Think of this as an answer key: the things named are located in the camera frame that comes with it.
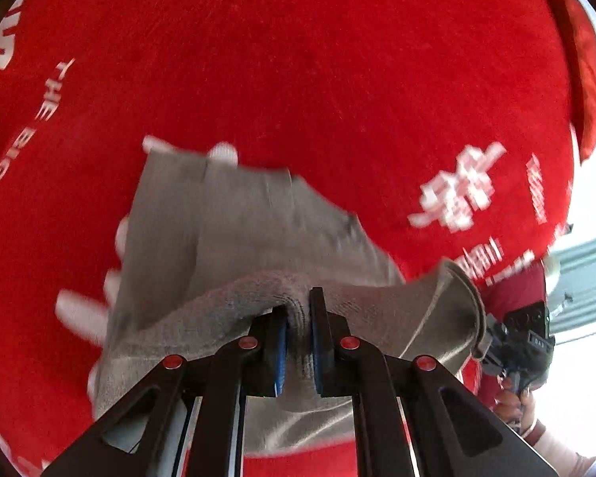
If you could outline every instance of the red fabric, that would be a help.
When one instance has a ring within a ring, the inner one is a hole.
[[[481,364],[470,358],[461,369],[463,383],[473,394],[478,395],[481,387]]]
[[[321,448],[294,456],[245,459],[245,476],[256,477],[357,477],[355,443]]]
[[[596,33],[579,0],[547,0],[569,67],[572,122],[579,141],[581,163],[596,148]]]
[[[479,290],[486,311],[502,321],[508,312],[545,301],[545,269],[541,261],[536,261],[525,270],[491,287]]]
[[[100,350],[54,303],[62,289],[103,301],[145,135],[199,152],[229,142],[242,165],[289,167],[357,213],[407,278],[440,256],[464,257],[480,280],[511,272],[567,216],[569,81],[545,0],[24,0],[16,12],[0,69],[0,435],[23,472],[91,421]],[[480,179],[456,189],[472,226],[412,225],[420,186],[455,172],[467,145],[495,142],[505,152],[479,167],[490,204],[463,193]],[[321,454],[268,464],[351,471]]]

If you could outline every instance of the white sleeve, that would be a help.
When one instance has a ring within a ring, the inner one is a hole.
[[[534,449],[550,463],[561,477],[582,477],[595,459],[579,456],[571,448],[557,440],[549,430],[543,433]]]

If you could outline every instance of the microfiber towel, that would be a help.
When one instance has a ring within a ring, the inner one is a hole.
[[[99,418],[164,356],[196,359],[288,313],[285,387],[249,398],[245,453],[275,456],[353,437],[351,401],[313,384],[308,295],[384,353],[461,368],[484,333],[475,287],[444,260],[404,284],[352,214],[287,171],[249,170],[185,152],[152,152],[130,214],[118,300],[100,361]]]

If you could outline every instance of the white chinese character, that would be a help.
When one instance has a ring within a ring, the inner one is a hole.
[[[485,152],[466,145],[457,156],[455,173],[440,170],[420,187],[420,204],[425,213],[409,215],[410,225],[426,227],[439,221],[451,233],[470,229],[473,210],[485,210],[491,204],[494,188],[488,170],[505,152],[499,142],[491,143]]]
[[[462,251],[463,255],[455,262],[471,279],[482,278],[490,267],[503,258],[499,240],[493,240],[492,237],[487,244],[475,245],[470,253],[465,249]]]

